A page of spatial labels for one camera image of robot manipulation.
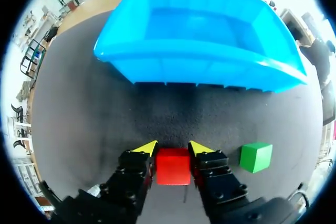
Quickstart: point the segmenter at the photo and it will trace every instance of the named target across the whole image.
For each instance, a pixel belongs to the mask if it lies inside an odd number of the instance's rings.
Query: gray mat
[[[51,44],[35,87],[33,145],[43,179],[60,197],[104,182],[126,149],[159,140],[195,140],[222,149],[249,199],[288,197],[313,172],[322,134],[316,73],[309,84],[275,94],[187,84],[132,85],[92,49],[110,13],[86,20]],[[271,166],[256,174],[239,168],[240,147],[273,144]],[[142,222],[204,223],[198,192],[154,185]]]

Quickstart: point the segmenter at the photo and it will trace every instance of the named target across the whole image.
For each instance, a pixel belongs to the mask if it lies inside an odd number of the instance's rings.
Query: chair
[[[12,109],[16,112],[16,119],[18,122],[23,122],[23,108],[22,106],[16,108],[11,104]]]
[[[13,147],[15,148],[15,147],[17,147],[17,146],[22,146],[24,149],[26,148],[26,146],[25,146],[25,144],[23,143],[23,141],[21,141],[21,140],[17,140],[17,141],[15,141],[14,143],[13,143]]]
[[[26,133],[25,133],[25,131],[24,131],[24,129],[21,129],[21,131],[17,131],[17,136],[18,137],[27,137],[26,136]],[[17,141],[15,141],[14,143],[13,143],[13,148],[15,148],[15,147],[17,147],[17,146],[22,146],[24,149],[26,148],[26,146],[25,146],[25,144],[23,143],[23,141],[22,140],[17,140]]]

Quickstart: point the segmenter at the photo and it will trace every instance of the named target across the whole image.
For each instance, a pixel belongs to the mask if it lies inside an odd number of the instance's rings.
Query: blue plastic bin
[[[262,0],[122,0],[94,54],[132,83],[281,92],[307,78],[292,35]]]

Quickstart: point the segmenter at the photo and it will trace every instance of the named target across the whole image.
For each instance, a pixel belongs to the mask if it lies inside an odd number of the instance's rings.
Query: red cube
[[[191,182],[190,156],[185,148],[159,149],[156,155],[158,185],[185,186]]]

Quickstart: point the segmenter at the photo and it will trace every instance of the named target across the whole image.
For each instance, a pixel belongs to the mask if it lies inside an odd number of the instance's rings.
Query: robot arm
[[[191,173],[211,224],[293,223],[298,219],[298,212],[285,199],[249,202],[247,186],[231,172],[223,152],[192,141],[188,150]],[[60,201],[45,182],[41,183],[41,190],[55,206],[51,222],[135,224],[152,185],[157,152],[157,141],[123,152],[117,170],[100,185],[99,197],[80,189],[76,198]]]

